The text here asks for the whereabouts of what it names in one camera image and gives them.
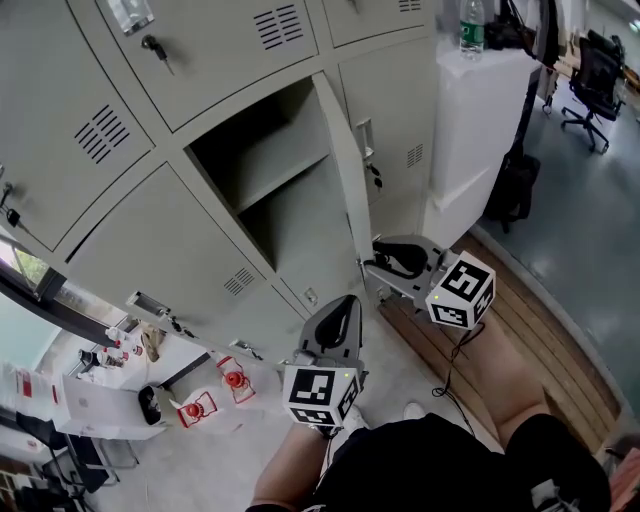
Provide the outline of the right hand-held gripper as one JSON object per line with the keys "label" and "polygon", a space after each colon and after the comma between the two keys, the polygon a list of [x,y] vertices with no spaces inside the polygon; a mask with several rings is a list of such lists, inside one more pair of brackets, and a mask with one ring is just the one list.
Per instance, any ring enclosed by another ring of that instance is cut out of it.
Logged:
{"label": "right hand-held gripper", "polygon": [[426,306],[436,324],[472,330],[495,298],[495,271],[469,251],[448,252],[455,259],[446,265],[443,250],[419,235],[380,238],[372,247],[375,264],[364,264],[367,274]]}

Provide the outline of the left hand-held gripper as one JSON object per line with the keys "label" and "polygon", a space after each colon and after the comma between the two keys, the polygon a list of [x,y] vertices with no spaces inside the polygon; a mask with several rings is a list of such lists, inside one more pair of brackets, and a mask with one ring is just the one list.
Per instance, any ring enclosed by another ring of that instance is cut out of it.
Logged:
{"label": "left hand-held gripper", "polygon": [[327,303],[304,324],[293,363],[284,367],[283,407],[309,426],[342,427],[362,392],[362,306],[355,295]]}

